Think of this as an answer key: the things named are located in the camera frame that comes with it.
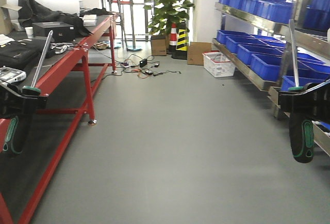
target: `paper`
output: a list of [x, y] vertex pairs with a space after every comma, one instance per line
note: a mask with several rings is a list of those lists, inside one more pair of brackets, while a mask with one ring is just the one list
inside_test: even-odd
[[4, 34], [0, 34], [0, 45], [4, 45], [8, 42], [14, 41], [14, 39], [5, 36]]

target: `red metal table leg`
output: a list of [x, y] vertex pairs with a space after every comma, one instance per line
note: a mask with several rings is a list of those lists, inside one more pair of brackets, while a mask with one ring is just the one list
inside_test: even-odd
[[6, 202], [0, 193], [0, 224], [14, 224], [7, 208]]
[[116, 69], [116, 60], [114, 58], [114, 28], [113, 25], [110, 26], [109, 28], [110, 31], [110, 46], [111, 46], [111, 64], [112, 64], [112, 70], [115, 71]]
[[92, 95], [92, 89], [91, 89], [91, 78], [89, 74], [89, 67], [88, 67], [88, 57], [83, 56], [82, 59], [82, 69], [84, 72], [84, 80], [85, 80], [85, 88], [86, 88], [86, 101], [87, 101], [87, 107], [88, 107], [88, 114], [89, 119], [91, 121], [95, 121], [95, 112], [94, 112], [94, 103], [93, 103], [93, 95]]

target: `power adapter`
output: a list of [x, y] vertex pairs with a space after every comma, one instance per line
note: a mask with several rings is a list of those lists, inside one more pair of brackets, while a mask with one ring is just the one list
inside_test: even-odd
[[146, 70], [144, 71], [144, 73], [147, 74], [147, 75], [153, 75], [153, 74], [154, 74], [154, 72], [151, 71], [150, 69], [146, 69]]
[[140, 67], [143, 68], [147, 64], [147, 59], [140, 60]]

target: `traffic cone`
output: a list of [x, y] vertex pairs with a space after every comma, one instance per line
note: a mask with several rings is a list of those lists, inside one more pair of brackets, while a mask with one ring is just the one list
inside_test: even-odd
[[176, 33], [176, 24], [172, 24], [171, 28], [171, 35], [170, 35], [170, 45], [167, 53], [172, 55], [173, 52], [176, 50], [176, 40], [177, 40], [177, 33]]
[[176, 50], [172, 54], [173, 59], [186, 60], [188, 51], [186, 24], [181, 23], [179, 27], [179, 36], [177, 39]]

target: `table caster wheel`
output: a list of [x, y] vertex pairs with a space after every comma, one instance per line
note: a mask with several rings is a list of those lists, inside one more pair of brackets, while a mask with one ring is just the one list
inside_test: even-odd
[[96, 120], [95, 120], [95, 119], [93, 119], [93, 120], [89, 120], [89, 121], [88, 121], [88, 125], [90, 125], [90, 126], [94, 126], [94, 125], [96, 125]]

